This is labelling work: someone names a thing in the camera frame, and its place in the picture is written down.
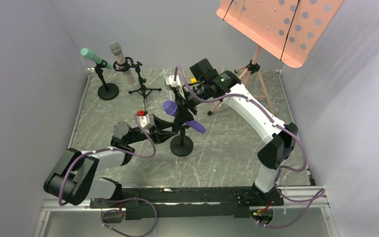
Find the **silver glitter microphone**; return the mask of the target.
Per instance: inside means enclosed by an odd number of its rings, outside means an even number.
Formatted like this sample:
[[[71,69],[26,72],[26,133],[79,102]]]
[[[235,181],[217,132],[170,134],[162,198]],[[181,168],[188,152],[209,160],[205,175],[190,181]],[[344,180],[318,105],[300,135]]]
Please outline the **silver glitter microphone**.
[[[120,43],[111,42],[110,52],[114,55],[116,62],[118,64],[118,67],[122,70],[127,83],[129,85],[133,85],[135,83],[135,79],[132,73],[129,71],[129,68],[127,67],[127,64],[126,64],[127,61],[122,53],[122,48],[121,48]]]

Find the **teal green microphone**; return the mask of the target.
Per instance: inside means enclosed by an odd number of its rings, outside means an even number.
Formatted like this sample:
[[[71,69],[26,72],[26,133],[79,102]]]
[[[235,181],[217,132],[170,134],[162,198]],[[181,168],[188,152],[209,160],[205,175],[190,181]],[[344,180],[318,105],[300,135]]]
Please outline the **teal green microphone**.
[[[93,50],[89,49],[89,48],[82,48],[80,50],[80,54],[87,60],[89,61],[92,61],[94,63],[96,63],[97,65],[102,65],[104,66],[105,68],[109,69],[109,70],[112,70],[113,69],[113,66],[111,64],[109,64],[106,60],[102,59],[101,57],[99,57]]]

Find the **purple microphone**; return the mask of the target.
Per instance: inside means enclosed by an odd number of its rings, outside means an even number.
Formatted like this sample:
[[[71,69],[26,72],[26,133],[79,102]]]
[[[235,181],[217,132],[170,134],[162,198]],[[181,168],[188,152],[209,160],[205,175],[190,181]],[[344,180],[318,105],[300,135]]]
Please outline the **purple microphone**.
[[[176,113],[177,113],[176,103],[171,100],[166,100],[162,105],[162,109],[168,115],[175,117],[174,123],[176,123]],[[199,133],[204,134],[206,132],[206,128],[203,125],[201,125],[198,121],[196,121],[196,124],[185,124],[185,125],[188,125],[189,127],[191,127],[192,129],[196,130]]]

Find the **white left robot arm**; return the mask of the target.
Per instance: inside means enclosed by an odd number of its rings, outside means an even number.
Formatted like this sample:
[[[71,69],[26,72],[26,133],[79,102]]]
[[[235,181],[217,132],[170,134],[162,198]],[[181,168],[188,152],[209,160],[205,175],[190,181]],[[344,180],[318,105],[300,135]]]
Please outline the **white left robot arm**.
[[[86,199],[119,201],[124,198],[122,185],[110,178],[95,177],[97,171],[114,166],[124,166],[133,157],[151,158],[154,154],[135,153],[131,144],[148,140],[153,148],[176,136],[173,124],[153,114],[135,116],[136,127],[120,121],[114,125],[111,144],[107,148],[80,151],[68,148],[64,151],[47,179],[43,190],[59,199],[61,206],[79,205]]]

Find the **black tripod shock-mount stand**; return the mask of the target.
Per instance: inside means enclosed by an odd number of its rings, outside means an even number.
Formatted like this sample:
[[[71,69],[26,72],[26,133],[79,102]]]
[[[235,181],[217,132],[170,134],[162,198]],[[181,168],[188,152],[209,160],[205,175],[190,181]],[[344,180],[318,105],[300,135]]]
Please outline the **black tripod shock-mount stand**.
[[[143,97],[143,105],[144,105],[144,111],[147,112],[147,107],[146,107],[146,98],[151,94],[152,91],[161,91],[161,88],[148,88],[145,83],[146,79],[141,76],[141,66],[143,64],[139,61],[134,63],[133,59],[131,57],[125,57],[125,62],[122,64],[119,64],[117,61],[113,63],[113,69],[117,72],[127,72],[131,68],[135,69],[135,72],[138,75],[138,82],[140,87],[135,90],[130,90],[128,91],[129,94],[137,92]]]

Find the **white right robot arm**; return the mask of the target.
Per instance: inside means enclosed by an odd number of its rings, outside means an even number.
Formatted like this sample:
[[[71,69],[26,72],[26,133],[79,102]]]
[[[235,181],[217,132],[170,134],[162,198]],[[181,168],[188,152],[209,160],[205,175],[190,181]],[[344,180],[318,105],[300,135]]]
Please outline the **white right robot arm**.
[[[294,150],[298,128],[286,124],[269,112],[248,91],[240,78],[226,70],[218,73],[204,58],[190,67],[196,83],[190,85],[180,66],[165,79],[167,89],[175,98],[196,114],[200,103],[222,102],[242,116],[257,132],[265,146],[257,153],[260,161],[254,187],[263,194],[275,189],[277,171]]]

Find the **black round-base holder stand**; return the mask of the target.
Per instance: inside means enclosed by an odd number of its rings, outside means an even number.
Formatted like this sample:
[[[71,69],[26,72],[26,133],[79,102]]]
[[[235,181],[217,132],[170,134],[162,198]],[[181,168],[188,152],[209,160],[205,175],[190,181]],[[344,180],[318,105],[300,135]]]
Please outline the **black round-base holder stand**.
[[[186,135],[189,128],[190,126],[183,122],[180,116],[175,116],[172,131],[177,132],[177,135],[170,142],[170,150],[178,157],[188,156],[193,151],[193,141]]]

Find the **black round-base clip stand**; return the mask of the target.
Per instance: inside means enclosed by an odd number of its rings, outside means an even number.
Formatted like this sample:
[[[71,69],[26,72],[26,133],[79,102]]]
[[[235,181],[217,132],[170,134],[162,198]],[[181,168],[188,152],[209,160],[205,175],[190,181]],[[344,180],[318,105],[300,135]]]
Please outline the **black round-base clip stand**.
[[[106,83],[103,77],[103,69],[108,67],[108,63],[105,60],[102,60],[101,63],[96,63],[94,68],[95,73],[102,82],[102,85],[99,87],[97,94],[98,97],[104,101],[109,101],[116,98],[119,94],[119,88],[114,83]]]

